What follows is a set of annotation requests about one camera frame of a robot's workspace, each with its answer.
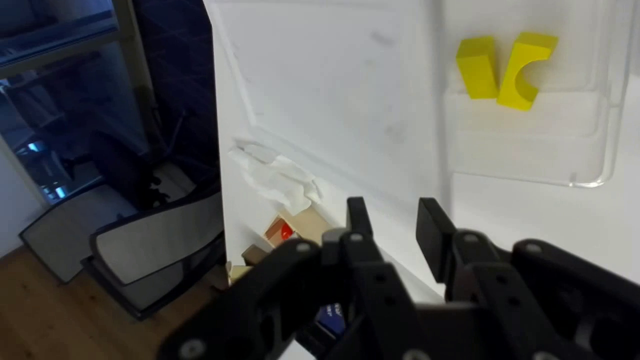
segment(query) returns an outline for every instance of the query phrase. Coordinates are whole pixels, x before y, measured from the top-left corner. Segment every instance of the yellow block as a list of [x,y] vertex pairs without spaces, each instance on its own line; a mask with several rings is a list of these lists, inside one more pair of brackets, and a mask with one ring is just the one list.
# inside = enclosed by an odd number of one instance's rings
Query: yellow block
[[497,98],[498,57],[497,41],[492,37],[463,41],[457,63],[471,98]]
[[549,34],[523,33],[506,65],[501,84],[498,104],[519,111],[533,111],[539,88],[533,86],[523,71],[533,63],[549,61],[556,51],[559,39]]

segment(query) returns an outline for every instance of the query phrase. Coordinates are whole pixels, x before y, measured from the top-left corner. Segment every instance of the transparent bin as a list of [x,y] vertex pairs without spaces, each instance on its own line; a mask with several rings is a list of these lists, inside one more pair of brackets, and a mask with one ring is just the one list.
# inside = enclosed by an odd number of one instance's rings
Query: transparent bin
[[[350,194],[415,215],[449,174],[600,186],[613,173],[637,0],[207,0],[255,137]],[[561,39],[533,113],[465,94],[457,48]]]

